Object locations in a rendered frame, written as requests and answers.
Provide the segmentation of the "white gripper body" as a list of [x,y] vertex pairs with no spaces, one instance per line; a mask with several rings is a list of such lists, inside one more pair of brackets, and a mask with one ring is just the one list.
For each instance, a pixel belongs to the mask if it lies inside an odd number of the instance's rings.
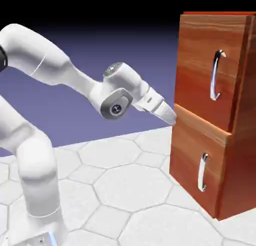
[[165,100],[162,100],[162,102],[159,104],[159,106],[157,106],[151,112],[151,114],[162,119],[169,125],[176,124],[177,115]]

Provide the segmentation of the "large wooden cabinet door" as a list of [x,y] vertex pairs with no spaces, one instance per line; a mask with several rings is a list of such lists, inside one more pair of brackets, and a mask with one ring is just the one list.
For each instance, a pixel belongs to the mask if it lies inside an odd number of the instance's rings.
[[[253,15],[182,14],[179,22],[174,101],[220,129],[231,132]],[[215,52],[223,50],[210,98]]]

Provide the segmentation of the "small wooden cabinet door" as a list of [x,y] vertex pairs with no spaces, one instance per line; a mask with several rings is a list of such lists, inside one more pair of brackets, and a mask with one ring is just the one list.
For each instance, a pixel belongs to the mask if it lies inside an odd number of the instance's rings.
[[[210,216],[217,217],[231,134],[178,104],[174,110],[169,173]],[[208,158],[203,178],[206,189],[201,192],[198,172],[203,153]]]

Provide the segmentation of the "brown wooden cabinet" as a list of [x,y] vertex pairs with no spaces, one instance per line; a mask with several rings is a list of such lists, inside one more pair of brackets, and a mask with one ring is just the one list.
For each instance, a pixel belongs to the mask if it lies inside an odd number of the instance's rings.
[[223,220],[256,208],[256,12],[187,13],[254,16],[214,217]]

